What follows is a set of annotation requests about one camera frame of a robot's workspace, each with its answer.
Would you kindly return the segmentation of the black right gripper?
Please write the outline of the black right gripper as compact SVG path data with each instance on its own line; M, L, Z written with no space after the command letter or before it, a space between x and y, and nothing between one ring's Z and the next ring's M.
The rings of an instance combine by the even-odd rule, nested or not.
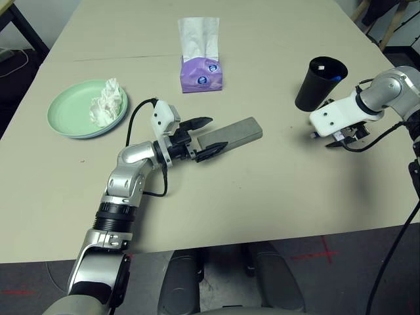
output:
M369 131L365 123L356 123L354 125L345 127L340 131L334 133L335 142L327 144L326 148L343 148L345 144L350 144L363 139L369 135Z

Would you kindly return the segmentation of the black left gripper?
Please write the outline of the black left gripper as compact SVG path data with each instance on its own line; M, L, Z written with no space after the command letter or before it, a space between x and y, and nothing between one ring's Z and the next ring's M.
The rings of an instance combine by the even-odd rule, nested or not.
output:
M208 145L205 149L196 152L192 145L192 138L188 131L194 131L212 122L211 117L196 117L179 123L172 135L163 136L163 144L160 145L161 163L168 163L173 159L196 159L196 163L211 159L221 153L228 142L216 142Z

